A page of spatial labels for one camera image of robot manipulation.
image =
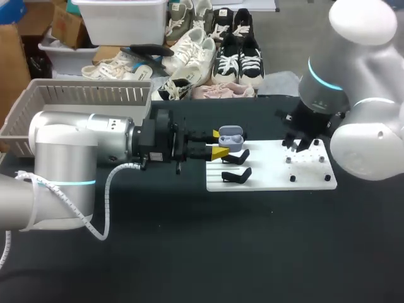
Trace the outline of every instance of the white spiral cable wrap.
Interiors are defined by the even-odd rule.
[[[40,182],[44,186],[46,186],[47,189],[52,191],[56,196],[59,197],[61,201],[66,203],[70,209],[73,211],[73,213],[80,218],[80,220],[84,223],[85,227],[99,240],[104,241],[108,237],[109,233],[109,219],[110,219],[110,214],[109,214],[109,188],[110,184],[112,182],[112,178],[116,175],[117,172],[119,172],[122,169],[140,169],[140,164],[137,163],[125,163],[117,166],[112,170],[112,172],[108,175],[107,182],[105,183],[105,227],[104,227],[104,234],[100,234],[98,230],[95,229],[95,227],[86,219],[86,217],[81,213],[79,209],[70,201],[70,199],[56,186],[53,185],[50,181],[47,179],[44,179],[40,177],[39,175],[35,175],[30,172],[19,172],[18,176],[15,177],[17,180],[24,180],[24,179],[31,179],[33,181],[33,188],[34,188],[34,196],[37,195],[36,193],[36,187],[35,183]],[[0,269],[3,267],[3,264],[6,262],[9,251],[11,247],[11,231],[7,230],[6,231],[6,244],[5,248],[3,251],[3,255],[1,256],[0,259]]]

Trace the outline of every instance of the yellow object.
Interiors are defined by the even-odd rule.
[[[227,156],[230,153],[230,148],[228,147],[212,147],[212,157],[211,161]]]

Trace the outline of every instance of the white plastic plate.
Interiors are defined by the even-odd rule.
[[[336,179],[322,140],[308,150],[296,153],[282,146],[282,140],[247,141],[243,150],[232,155],[240,156],[244,150],[250,156],[243,165],[222,163],[221,159],[206,163],[206,188],[208,191],[307,191],[335,189]],[[223,182],[222,172],[242,175],[251,167],[252,174],[244,184]]]

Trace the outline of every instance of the white plastic bin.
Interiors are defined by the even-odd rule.
[[[52,62],[53,69],[58,74],[74,74],[81,76],[81,69],[87,65],[93,65],[92,59],[98,51],[95,49],[70,49],[51,47],[50,39],[44,39],[38,44],[38,48],[45,51]]]
[[[129,46],[164,42],[167,0],[72,0],[92,44]]]

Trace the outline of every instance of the shoe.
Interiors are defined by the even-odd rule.
[[[253,16],[246,8],[241,8],[234,17],[233,35],[239,38],[240,42],[248,35],[254,36]]]
[[[210,0],[199,0],[195,7],[192,28],[200,27],[208,35],[212,31],[213,6]]]
[[[123,65],[108,65],[101,62],[99,65],[85,66],[81,69],[84,78],[91,80],[136,80],[131,73],[132,68]]]
[[[261,49],[253,36],[247,36],[240,49],[239,83],[251,84],[254,89],[264,80],[264,65]]]
[[[233,29],[233,11],[228,8],[217,9],[213,12],[212,33],[209,37],[219,46],[224,37]]]
[[[170,49],[174,52],[171,57],[164,57],[162,64],[165,66],[165,72],[169,75],[174,74],[180,68],[183,68],[190,60],[194,45],[201,45],[205,37],[205,31],[196,27],[186,32]]]
[[[236,83],[202,85],[192,90],[193,99],[252,98],[254,96],[255,91],[251,85]]]
[[[100,60],[100,63],[104,63],[110,66],[119,66],[119,65],[123,65],[123,66],[127,66],[127,67],[132,67],[136,62],[136,58],[125,53],[125,52],[121,52],[119,51],[117,53],[117,55],[115,57],[113,57],[112,59],[103,59]]]
[[[197,65],[201,68],[202,76],[196,86],[200,86],[208,81],[215,54],[216,45],[212,38],[206,38],[200,46],[195,45],[195,50],[186,66]]]
[[[191,26],[194,10],[192,0],[180,0],[179,3],[169,4],[170,19],[165,29],[165,41],[171,46],[174,45]]]
[[[201,79],[199,66],[186,66],[176,71],[166,83],[152,93],[153,101],[181,100]]]
[[[237,38],[227,35],[217,52],[212,69],[213,84],[237,82],[239,75],[239,44]]]

